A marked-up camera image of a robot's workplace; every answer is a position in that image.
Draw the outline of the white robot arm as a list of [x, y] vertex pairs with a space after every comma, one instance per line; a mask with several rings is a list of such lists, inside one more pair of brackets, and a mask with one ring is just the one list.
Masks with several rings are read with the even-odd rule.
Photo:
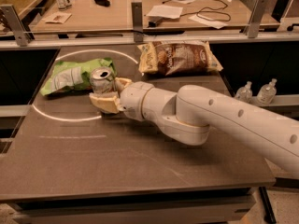
[[299, 178], [299, 123], [210, 89], [186, 85], [177, 92], [146, 82], [117, 80], [118, 89], [91, 93], [93, 105], [110, 114], [150, 121], [180, 143], [205, 143], [211, 126], [230, 134]]

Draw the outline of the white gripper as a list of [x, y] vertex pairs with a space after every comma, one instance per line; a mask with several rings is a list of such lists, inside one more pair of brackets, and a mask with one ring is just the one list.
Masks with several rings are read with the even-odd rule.
[[[138, 81], [133, 83], [129, 78], [116, 77], [115, 88], [121, 94], [121, 107], [129, 119], [143, 121], [142, 104], [146, 94], [153, 88], [152, 84]], [[119, 112], [119, 95], [113, 91], [108, 93], [90, 93], [90, 100], [102, 112], [117, 114]]]

